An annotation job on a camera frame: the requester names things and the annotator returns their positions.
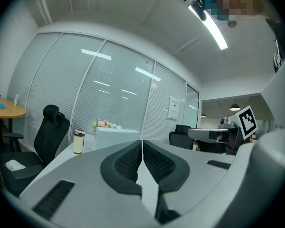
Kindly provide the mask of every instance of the gray surface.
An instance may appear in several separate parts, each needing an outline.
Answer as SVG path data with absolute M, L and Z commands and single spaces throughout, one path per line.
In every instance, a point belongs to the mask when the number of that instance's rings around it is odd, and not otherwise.
M 284 181 L 285 129 L 282 129 L 265 134 L 255 144 L 241 186 L 216 227 L 248 227 L 269 207 Z
M 226 169 L 208 165 L 207 161 L 216 160 L 231 164 L 235 158 L 233 155 L 192 151 L 160 142 L 151 142 L 180 156 L 190 166 L 189 177 L 182 187 L 178 191 L 164 194 L 168 208 L 177 211 L 181 215 L 207 197 L 227 173 Z
M 14 195 L 10 194 L 8 191 L 3 190 L 2 194 L 14 208 L 17 213 L 26 220 L 26 222 L 35 228 L 61 228 L 60 226 L 47 221 L 46 219 L 42 218 L 40 215 L 32 211 L 27 207 L 27 205 L 22 202 L 21 200 L 17 199 Z
M 226 175 L 213 191 L 188 213 L 163 227 L 214 227 L 232 202 L 242 183 L 253 146 L 253 143 L 242 145 Z M 192 195 L 196 195 L 198 192 L 194 189 L 191 191 Z
M 21 196 L 33 208 L 61 179 L 73 181 L 51 221 L 66 228 L 85 227 L 156 227 L 157 221 L 142 205 L 139 196 L 119 194 L 109 187 L 100 173 L 105 157 L 124 147 L 122 143 L 76 156 L 36 181 Z
M 285 60 L 261 93 L 278 127 L 285 127 Z

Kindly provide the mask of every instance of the chair armrest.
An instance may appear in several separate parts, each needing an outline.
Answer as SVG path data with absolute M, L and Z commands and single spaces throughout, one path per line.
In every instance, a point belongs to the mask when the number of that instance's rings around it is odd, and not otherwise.
M 3 137 L 11 139 L 23 139 L 23 135 L 20 133 L 4 133 Z
M 37 176 L 43 170 L 41 165 L 30 166 L 21 170 L 12 171 L 11 173 L 14 175 L 16 179 L 26 179 L 28 177 Z

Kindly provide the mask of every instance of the person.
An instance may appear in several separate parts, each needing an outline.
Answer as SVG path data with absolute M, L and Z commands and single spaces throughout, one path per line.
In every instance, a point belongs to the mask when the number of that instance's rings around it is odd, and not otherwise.
M 237 16 L 262 16 L 275 34 L 276 53 L 273 63 L 275 72 L 285 58 L 285 24 L 280 21 L 263 0 L 201 0 L 204 9 L 218 20 L 235 21 Z

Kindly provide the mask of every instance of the flower bouquet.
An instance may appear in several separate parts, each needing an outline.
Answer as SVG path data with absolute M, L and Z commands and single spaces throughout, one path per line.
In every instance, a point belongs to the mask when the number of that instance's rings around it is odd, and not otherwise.
M 93 124 L 94 132 L 96 131 L 97 127 L 104 127 L 104 128 L 114 128 L 114 129 L 121 129 L 121 126 L 117 126 L 114 123 L 110 123 L 108 120 L 100 121 L 100 119 L 96 119 Z

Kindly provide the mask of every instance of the ceiling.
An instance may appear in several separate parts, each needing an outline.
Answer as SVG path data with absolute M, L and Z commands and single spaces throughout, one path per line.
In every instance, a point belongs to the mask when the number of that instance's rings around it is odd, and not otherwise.
M 232 29 L 226 21 L 215 20 L 228 44 L 227 49 L 220 50 L 206 27 L 188 10 L 191 1 L 45 0 L 52 22 L 85 11 L 91 20 L 94 15 L 96 18 L 96 14 L 103 14 L 113 25 L 123 23 L 126 28 L 129 21 L 138 28 L 152 30 L 164 39 L 151 35 L 146 38 L 174 54 L 205 85 L 218 77 L 274 75 L 275 37 L 263 18 L 237 19 L 237 26 Z M 27 0 L 27 5 L 40 27 L 48 23 L 36 0 Z
M 241 109 L 251 106 L 257 120 L 273 119 L 272 113 L 261 95 L 203 101 L 202 113 L 206 114 L 208 118 L 229 117 L 234 113 L 230 110 L 232 104 L 238 104 Z

